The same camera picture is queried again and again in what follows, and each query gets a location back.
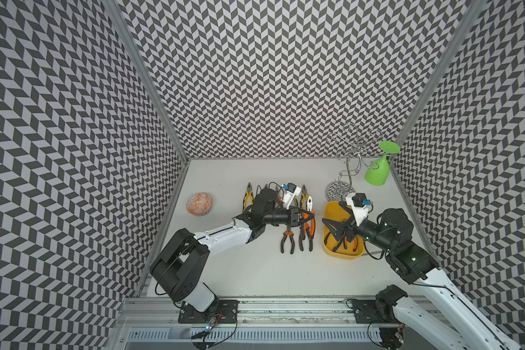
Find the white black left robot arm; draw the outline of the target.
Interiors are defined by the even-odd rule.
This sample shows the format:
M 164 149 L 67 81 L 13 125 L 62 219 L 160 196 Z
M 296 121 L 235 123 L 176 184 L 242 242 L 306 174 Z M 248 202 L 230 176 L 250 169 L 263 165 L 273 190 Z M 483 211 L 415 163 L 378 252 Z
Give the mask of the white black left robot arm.
M 150 274 L 173 302 L 184 301 L 197 312 L 214 311 L 219 302 L 199 280 L 212 255 L 219 255 L 235 246 L 258 239 L 267 226 L 285 225 L 285 238 L 292 238 L 292 229 L 312 222 L 315 214 L 306 207 L 293 204 L 303 188 L 293 183 L 282 187 L 283 194 L 263 188 L 232 223 L 200 233 L 178 230 L 164 246 L 150 267 Z

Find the large yellow black pliers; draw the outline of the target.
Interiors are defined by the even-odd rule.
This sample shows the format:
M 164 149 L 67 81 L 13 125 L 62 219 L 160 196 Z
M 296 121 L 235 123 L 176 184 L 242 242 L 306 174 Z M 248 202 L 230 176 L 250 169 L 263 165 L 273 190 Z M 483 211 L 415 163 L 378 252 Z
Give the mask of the large yellow black pliers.
M 312 196 L 308 193 L 306 185 L 302 186 L 300 207 L 306 211 L 313 210 L 313 199 Z

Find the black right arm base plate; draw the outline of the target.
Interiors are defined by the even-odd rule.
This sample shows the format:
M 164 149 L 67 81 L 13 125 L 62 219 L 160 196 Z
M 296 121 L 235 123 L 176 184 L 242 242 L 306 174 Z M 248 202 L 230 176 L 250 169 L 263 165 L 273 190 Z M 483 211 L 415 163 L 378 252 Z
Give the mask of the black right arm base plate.
M 400 323 L 400 320 L 394 314 L 394 303 L 386 302 L 385 300 L 347 299 L 345 304 L 351 309 L 356 323 L 359 325 Z

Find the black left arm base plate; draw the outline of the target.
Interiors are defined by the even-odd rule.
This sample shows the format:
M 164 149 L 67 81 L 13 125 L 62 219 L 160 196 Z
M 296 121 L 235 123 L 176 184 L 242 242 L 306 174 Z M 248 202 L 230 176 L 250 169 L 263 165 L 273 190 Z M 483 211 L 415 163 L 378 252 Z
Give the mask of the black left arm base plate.
M 217 324 L 234 324 L 237 321 L 239 309 L 238 300 L 216 299 L 205 311 L 198 311 L 192 305 L 185 303 L 179 310 L 179 324 L 208 325 L 217 321 Z

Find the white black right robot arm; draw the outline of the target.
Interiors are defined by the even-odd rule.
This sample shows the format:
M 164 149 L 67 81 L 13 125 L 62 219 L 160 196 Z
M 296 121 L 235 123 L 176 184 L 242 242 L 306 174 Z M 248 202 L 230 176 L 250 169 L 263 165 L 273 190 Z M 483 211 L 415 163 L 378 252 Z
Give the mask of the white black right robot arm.
M 376 313 L 382 322 L 399 322 L 414 329 L 437 349 L 520 349 L 450 280 L 437 260 L 412 241 L 414 224 L 403 209 L 387 209 L 378 223 L 369 220 L 370 205 L 341 204 L 350 214 L 344 221 L 323 219 L 335 237 L 361 238 L 384 252 L 391 269 L 420 290 L 446 321 L 431 316 L 407 292 L 389 285 L 376 294 Z

